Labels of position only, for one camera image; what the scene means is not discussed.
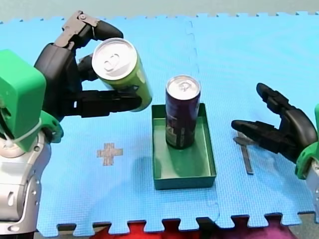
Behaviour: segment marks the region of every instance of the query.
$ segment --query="pull tab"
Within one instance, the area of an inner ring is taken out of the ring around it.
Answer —
[[[115,67],[119,64],[120,62],[120,56],[118,54],[113,54],[109,56],[109,59],[107,59],[104,62],[104,69],[106,71],[113,71]]]

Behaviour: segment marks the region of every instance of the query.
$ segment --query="can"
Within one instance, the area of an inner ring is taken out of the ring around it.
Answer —
[[[185,149],[194,143],[200,91],[200,84],[187,75],[179,75],[168,81],[165,138],[170,146]]]
[[[93,52],[92,68],[107,88],[136,93],[142,98],[133,112],[142,111],[151,103],[152,93],[141,58],[129,41],[110,38],[101,42]]]

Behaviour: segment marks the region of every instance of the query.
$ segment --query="cross mark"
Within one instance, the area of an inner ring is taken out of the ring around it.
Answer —
[[[122,148],[115,148],[114,143],[105,143],[103,150],[97,151],[97,157],[103,158],[103,166],[111,166],[114,164],[114,156],[123,155]]]

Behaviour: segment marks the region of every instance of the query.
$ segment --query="green plastic box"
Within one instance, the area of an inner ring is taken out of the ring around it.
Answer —
[[[165,105],[152,106],[153,177],[157,190],[208,188],[216,170],[209,135],[206,109],[199,106],[195,143],[178,150],[165,140]]]

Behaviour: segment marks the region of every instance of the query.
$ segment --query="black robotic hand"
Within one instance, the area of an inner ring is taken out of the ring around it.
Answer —
[[[88,55],[77,65],[76,50],[93,40],[123,38],[116,27],[75,12],[63,25],[63,32],[54,43],[42,50],[34,67],[46,78],[43,110],[61,121],[65,116],[108,116],[110,112],[136,109],[142,99],[135,94],[117,91],[83,91],[82,82],[97,79]]]

